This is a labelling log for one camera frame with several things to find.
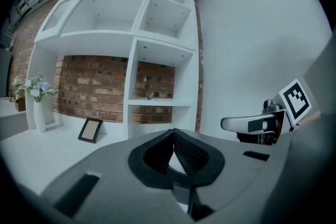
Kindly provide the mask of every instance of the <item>small figurine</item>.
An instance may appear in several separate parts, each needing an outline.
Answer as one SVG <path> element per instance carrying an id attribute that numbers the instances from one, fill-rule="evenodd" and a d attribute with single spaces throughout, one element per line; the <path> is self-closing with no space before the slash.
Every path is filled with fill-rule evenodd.
<path id="1" fill-rule="evenodd" d="M 154 93 L 152 93 L 151 96 L 149 96 L 149 97 L 147 98 L 147 100 L 151 100 L 151 101 L 152 101 L 152 100 L 153 100 L 153 96 L 154 96 Z"/>

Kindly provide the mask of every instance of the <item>white wall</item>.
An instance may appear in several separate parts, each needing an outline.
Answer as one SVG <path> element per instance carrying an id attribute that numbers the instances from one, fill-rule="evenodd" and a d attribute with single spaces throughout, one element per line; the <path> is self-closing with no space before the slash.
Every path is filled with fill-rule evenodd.
<path id="1" fill-rule="evenodd" d="M 204 47 L 201 133 L 235 140 L 228 116 L 257 115 L 263 101 L 316 59 L 331 36 L 318 0 L 198 0 Z"/>

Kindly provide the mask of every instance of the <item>picture frame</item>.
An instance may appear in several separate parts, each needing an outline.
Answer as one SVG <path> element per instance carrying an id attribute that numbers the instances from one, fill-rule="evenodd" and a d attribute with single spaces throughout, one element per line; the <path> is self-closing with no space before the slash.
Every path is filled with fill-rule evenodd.
<path id="1" fill-rule="evenodd" d="M 95 144 L 102 123 L 102 120 L 87 118 L 79 133 L 78 140 Z"/>

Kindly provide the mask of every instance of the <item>brick wall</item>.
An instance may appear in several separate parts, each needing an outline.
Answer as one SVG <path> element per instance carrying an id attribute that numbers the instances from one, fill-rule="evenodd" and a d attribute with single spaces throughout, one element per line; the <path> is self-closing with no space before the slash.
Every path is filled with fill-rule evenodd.
<path id="1" fill-rule="evenodd" d="M 56 63 L 54 111 L 78 117 L 122 122 L 127 58 L 107 56 L 66 56 Z M 174 68 L 139 62 L 136 96 L 156 93 L 173 98 Z M 166 123 L 172 108 L 134 107 L 137 123 Z"/>
<path id="2" fill-rule="evenodd" d="M 201 32 L 201 19 L 199 17 L 197 1 L 195 1 L 196 6 L 196 17 L 197 17 L 197 32 L 198 32 L 198 52 L 199 52 L 199 73 L 198 73 L 198 101 L 197 101 L 197 115 L 196 115 L 196 126 L 195 132 L 200 132 L 201 127 L 201 117 L 202 117 L 202 103 L 203 103 L 203 40 Z"/>
<path id="3" fill-rule="evenodd" d="M 53 0 L 45 5 L 42 5 L 39 9 L 28 15 L 20 22 L 15 44 L 13 48 L 12 63 L 9 72 L 9 88 L 12 88 L 12 82 L 15 77 L 19 77 L 21 81 L 25 81 L 27 77 L 28 64 L 30 56 L 32 55 L 34 47 L 34 39 L 47 17 L 50 10 L 56 4 L 58 0 Z"/>
<path id="4" fill-rule="evenodd" d="M 53 0 L 41 6 L 19 24 L 10 67 L 9 86 L 15 77 L 26 80 L 35 36 L 57 1 Z M 196 14 L 200 49 L 200 83 L 195 128 L 199 132 L 203 101 L 203 45 L 197 3 Z M 127 65 L 125 61 L 122 58 L 102 56 L 85 56 L 84 59 L 83 56 L 60 57 L 54 82 L 54 87 L 60 89 L 60 94 L 54 101 L 54 110 L 79 117 L 89 116 L 121 122 L 124 73 Z M 146 97 L 152 92 L 157 92 L 160 98 L 172 98 L 173 78 L 173 68 L 140 62 L 136 95 Z M 150 106 L 134 108 L 134 121 L 138 123 L 171 122 L 171 117 L 172 108 Z"/>

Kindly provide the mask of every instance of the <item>black mesh panel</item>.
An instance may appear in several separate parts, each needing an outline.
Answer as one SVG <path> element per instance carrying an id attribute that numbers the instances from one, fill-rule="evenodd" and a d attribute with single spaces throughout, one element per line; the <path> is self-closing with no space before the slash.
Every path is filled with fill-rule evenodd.
<path id="1" fill-rule="evenodd" d="M 204 167 L 209 159 L 209 155 L 204 150 L 188 142 L 176 133 L 174 152 L 189 176 Z"/>
<path id="2" fill-rule="evenodd" d="M 174 136 L 169 135 L 150 147 L 143 155 L 144 162 L 155 171 L 166 175 L 173 155 Z"/>

